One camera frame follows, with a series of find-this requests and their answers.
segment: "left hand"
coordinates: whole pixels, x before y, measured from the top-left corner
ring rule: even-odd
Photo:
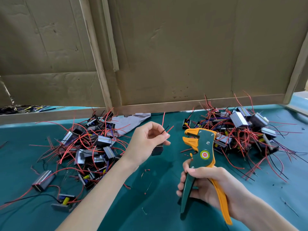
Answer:
[[[170,145],[167,140],[170,135],[166,132],[161,134],[163,130],[162,125],[155,122],[148,122],[136,128],[122,158],[132,164],[136,170],[139,165],[149,158],[157,145],[161,143]]]

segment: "right hand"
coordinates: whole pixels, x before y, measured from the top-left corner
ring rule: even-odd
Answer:
[[[191,191],[190,197],[201,199],[220,210],[217,192],[209,180],[212,178],[219,183],[227,196],[230,216],[240,221],[245,216],[245,206],[249,204],[254,195],[224,168],[215,166],[190,168],[190,162],[191,159],[188,159],[183,163],[184,171],[181,174],[180,183],[177,186],[179,190],[176,194],[182,197],[186,175],[189,173],[196,178],[194,186],[198,187]]]

